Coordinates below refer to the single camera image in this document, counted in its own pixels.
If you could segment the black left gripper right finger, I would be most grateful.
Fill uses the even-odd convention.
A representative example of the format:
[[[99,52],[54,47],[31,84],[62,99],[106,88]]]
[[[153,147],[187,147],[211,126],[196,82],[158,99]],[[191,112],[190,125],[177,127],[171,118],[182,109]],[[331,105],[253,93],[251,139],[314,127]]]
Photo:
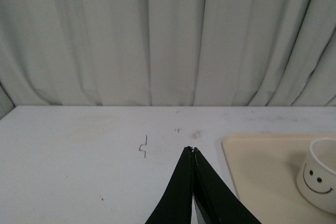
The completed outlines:
[[[193,158],[193,193],[206,223],[260,223],[197,148]]]

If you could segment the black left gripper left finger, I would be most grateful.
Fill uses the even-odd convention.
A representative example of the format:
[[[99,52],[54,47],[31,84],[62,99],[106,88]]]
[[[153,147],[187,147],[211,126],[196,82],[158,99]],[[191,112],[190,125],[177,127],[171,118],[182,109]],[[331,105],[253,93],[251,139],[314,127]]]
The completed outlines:
[[[146,223],[191,223],[193,198],[193,149],[185,147],[165,189]]]

